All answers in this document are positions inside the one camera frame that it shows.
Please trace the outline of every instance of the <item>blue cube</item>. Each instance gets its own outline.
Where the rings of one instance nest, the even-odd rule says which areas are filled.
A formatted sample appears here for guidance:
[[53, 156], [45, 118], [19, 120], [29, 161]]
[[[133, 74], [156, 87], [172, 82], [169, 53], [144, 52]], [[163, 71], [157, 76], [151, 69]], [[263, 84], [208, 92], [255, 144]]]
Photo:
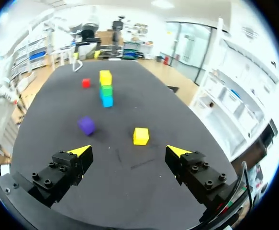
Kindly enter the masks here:
[[102, 103], [104, 108], [112, 107], [114, 99], [112, 96], [102, 97]]

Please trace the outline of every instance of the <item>red cube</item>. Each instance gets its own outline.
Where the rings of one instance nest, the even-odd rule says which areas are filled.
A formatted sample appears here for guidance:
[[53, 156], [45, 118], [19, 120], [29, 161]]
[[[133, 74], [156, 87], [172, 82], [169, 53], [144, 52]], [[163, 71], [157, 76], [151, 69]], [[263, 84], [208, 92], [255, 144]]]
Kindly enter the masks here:
[[90, 79], [89, 78], [84, 78], [82, 80], [82, 87], [83, 88], [89, 88], [90, 87]]

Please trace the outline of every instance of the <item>purple cube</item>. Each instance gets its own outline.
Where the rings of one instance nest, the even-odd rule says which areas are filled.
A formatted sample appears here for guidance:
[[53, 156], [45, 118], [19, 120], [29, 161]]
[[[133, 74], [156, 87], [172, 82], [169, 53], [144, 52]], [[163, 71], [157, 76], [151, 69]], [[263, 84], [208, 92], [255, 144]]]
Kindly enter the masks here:
[[96, 130], [94, 121], [91, 120], [88, 116], [85, 116], [82, 119], [78, 120], [78, 127], [87, 136], [92, 134]]

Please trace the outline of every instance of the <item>cube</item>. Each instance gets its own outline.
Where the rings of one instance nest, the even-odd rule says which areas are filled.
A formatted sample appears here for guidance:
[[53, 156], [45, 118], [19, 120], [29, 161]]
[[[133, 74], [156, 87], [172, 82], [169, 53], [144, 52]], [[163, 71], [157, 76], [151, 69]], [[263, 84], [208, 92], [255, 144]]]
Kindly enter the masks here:
[[134, 145], [146, 145], [149, 140], [149, 129], [147, 128], [135, 128], [133, 134]]
[[104, 108], [112, 107], [114, 104], [114, 99], [112, 96], [104, 97], [102, 96], [102, 104]]
[[112, 74], [109, 70], [100, 71], [100, 83], [101, 86], [112, 84]]
[[82, 119], [78, 120], [78, 127], [87, 136], [91, 135], [96, 130], [94, 121], [88, 116], [85, 116]]
[[112, 86], [111, 85], [101, 86], [101, 91], [102, 91], [103, 97], [112, 96]]
[[83, 88], [89, 88], [90, 87], [90, 79], [89, 78], [85, 78], [82, 80], [82, 87]]

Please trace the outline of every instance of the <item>glass wall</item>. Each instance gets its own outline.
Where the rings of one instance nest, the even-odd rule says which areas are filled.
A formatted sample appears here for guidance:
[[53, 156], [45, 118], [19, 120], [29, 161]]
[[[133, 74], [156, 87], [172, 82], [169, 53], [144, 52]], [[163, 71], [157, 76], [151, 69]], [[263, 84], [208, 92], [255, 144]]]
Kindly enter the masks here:
[[196, 84], [204, 73], [204, 57], [209, 46], [211, 28], [191, 23], [167, 23], [167, 41], [162, 56], [169, 64]]
[[169, 57], [169, 63], [172, 61], [175, 48], [177, 46], [177, 38], [180, 30], [179, 23], [166, 23], [167, 34], [165, 37], [166, 46], [162, 50], [162, 56]]

